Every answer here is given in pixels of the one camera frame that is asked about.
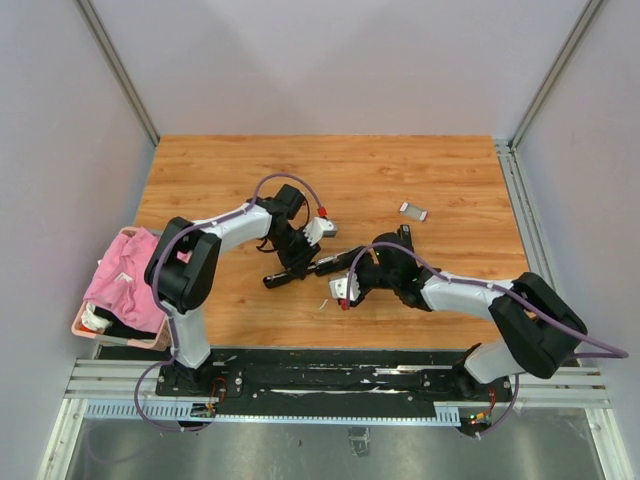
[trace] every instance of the gray floor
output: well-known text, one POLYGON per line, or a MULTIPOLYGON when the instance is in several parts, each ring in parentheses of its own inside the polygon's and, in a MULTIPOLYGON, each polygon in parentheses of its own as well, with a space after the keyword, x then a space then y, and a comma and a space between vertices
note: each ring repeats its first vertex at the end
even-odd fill
POLYGON ((67 479, 604 478, 581 410, 514 413, 481 441, 453 428, 374 426, 362 457, 348 432, 343 425, 215 424, 162 436, 142 421, 85 421, 67 479))

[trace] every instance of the pink towel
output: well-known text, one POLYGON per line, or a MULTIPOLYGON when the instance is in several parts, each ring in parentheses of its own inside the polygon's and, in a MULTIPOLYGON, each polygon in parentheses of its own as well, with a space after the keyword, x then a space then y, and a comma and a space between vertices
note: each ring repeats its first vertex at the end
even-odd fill
POLYGON ((153 301, 151 287, 144 282, 144 270, 158 241, 144 228, 133 237, 120 233, 93 275, 85 301, 109 310, 136 330, 157 333, 164 312, 153 301))

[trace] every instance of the pink basket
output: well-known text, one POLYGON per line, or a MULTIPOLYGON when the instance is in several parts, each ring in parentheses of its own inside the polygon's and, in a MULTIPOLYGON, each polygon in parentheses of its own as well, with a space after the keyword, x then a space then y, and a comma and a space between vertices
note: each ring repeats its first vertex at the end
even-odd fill
MULTIPOLYGON (((133 237, 133 235, 135 235, 137 231, 138 229, 135 227, 125 227, 120 230, 120 233, 124 233, 129 237, 133 237)), ((171 334, 169 333, 169 325, 167 325, 166 321, 162 324, 162 328, 156 335, 156 338, 154 338, 153 340, 136 340, 133 338, 112 337, 109 335, 103 335, 101 333, 89 331, 82 325, 82 313, 84 312, 86 306, 87 302, 82 302, 80 310, 78 310, 78 314, 71 324, 71 333, 73 333, 74 335, 85 338, 93 338, 104 345, 127 345, 129 347, 146 348, 147 350, 164 351, 171 345, 171 334)))

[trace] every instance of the small white object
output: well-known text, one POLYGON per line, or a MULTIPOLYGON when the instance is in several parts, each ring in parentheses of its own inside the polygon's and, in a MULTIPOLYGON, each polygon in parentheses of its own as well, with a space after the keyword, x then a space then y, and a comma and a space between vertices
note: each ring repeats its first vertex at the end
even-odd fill
POLYGON ((400 213, 404 213, 407 217, 414 218, 424 222, 427 218, 427 211, 424 208, 420 208, 408 202, 404 202, 400 205, 400 213))
POLYGON ((97 316, 94 313, 95 310, 96 306, 94 304, 87 303, 84 312, 82 312, 82 325, 87 327, 89 330, 102 333, 111 326, 111 322, 107 319, 97 316))

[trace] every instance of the metal frame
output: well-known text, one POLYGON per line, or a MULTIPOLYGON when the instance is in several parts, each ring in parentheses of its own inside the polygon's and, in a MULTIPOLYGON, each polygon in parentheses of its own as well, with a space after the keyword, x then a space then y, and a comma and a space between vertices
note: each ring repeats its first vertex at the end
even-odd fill
POLYGON ((509 146, 516 149, 520 146, 524 136, 529 130, 529 127, 537 117, 538 112, 540 112, 540 109, 549 97, 553 87, 556 85, 558 79, 571 61, 576 48, 580 45, 580 42, 585 37, 589 27, 593 24, 593 21, 596 19, 605 2, 606 0, 589 0, 582 9, 571 33, 569 33, 569 37, 562 45, 562 48, 560 48, 549 72, 542 81, 540 88, 538 88, 538 91, 533 96, 533 100, 529 104, 522 120, 520 120, 513 138, 509 141, 509 146))
POLYGON ((131 109, 135 113, 136 117, 140 121, 140 125, 144 129, 145 133, 151 140, 154 146, 158 146, 158 142, 160 141, 160 135, 156 130, 156 127, 153 125, 153 121, 151 117, 147 113, 147 110, 144 108, 142 100, 136 92, 129 75, 127 74, 126 69, 120 60, 120 56, 113 46, 113 42, 109 38, 109 35, 100 20, 100 16, 96 11, 95 7, 91 0, 74 0, 75 4, 80 11, 80 14, 84 18, 87 23, 87 27, 91 31, 93 38, 95 39, 98 47, 102 51, 104 59, 109 64, 113 75, 116 77, 116 80, 120 84, 122 88, 122 93, 127 98, 129 105, 131 105, 131 109))
MULTIPOLYGON (((540 112, 558 79, 569 64, 576 48, 601 11, 606 0, 589 0, 576 21, 569 37, 556 56, 549 72, 531 101, 512 139, 496 142, 496 152, 504 174, 524 250, 532 271, 552 286, 553 270, 545 253, 545 245, 534 207, 529 201, 525 179, 519 168, 517 147, 540 112)), ((153 125, 139 95, 111 42, 91 0, 74 0, 85 19, 99 48, 119 82, 129 104, 154 145, 159 134, 153 125)), ((51 435, 39 479, 64 478, 77 441, 83 418, 134 418, 132 394, 137 378, 149 362, 114 362, 79 360, 72 373, 65 399, 51 435)), ((156 419, 189 418, 187 412, 194 402, 207 399, 178 397, 167 399, 155 396, 158 372, 152 372, 143 382, 141 397, 145 411, 156 419)), ((633 473, 620 437, 614 415, 610 409, 603 379, 597 368, 579 367, 561 369, 551 380, 540 380, 530 375, 521 376, 521 391, 517 406, 527 408, 584 408, 591 426, 592 436, 600 463, 607 479, 632 479, 633 473)), ((406 424, 453 425, 459 421, 458 408, 481 406, 456 402, 438 402, 437 417, 406 424)), ((244 418, 217 418, 217 421, 255 421, 244 418)), ((304 423, 309 419, 282 417, 275 421, 304 423)), ((349 423, 349 419, 326 418, 324 423, 349 423)))
MULTIPOLYGON (((510 147, 509 143, 504 140, 496 141, 496 153, 502 167, 527 261, 532 271, 538 273, 551 286, 554 286, 553 268, 546 255, 548 249, 544 245, 544 237, 537 221, 538 217, 529 201, 526 180, 519 167, 518 152, 515 148, 510 147)), ((604 384, 600 388, 602 388, 600 392, 607 398, 607 407, 589 407, 586 404, 582 406, 591 427, 591 435, 600 459, 600 465, 607 480, 632 480, 635 478, 633 470, 622 442, 615 415, 610 409, 611 407, 608 406, 609 401, 604 384)))
POLYGON ((62 400, 37 479, 66 478, 88 400, 62 400))

